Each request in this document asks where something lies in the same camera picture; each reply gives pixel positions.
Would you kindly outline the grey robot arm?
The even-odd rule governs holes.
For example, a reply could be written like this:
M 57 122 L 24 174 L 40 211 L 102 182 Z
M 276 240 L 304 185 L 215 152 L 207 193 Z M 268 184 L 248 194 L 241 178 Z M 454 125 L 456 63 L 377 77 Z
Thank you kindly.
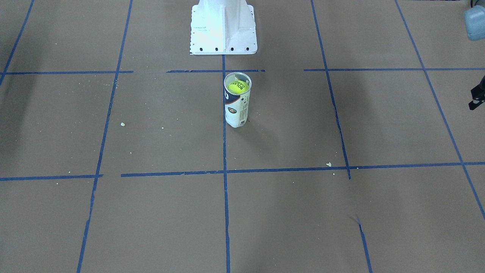
M 466 34 L 469 40 L 485 38 L 485 1 L 471 0 L 471 7 L 464 11 Z

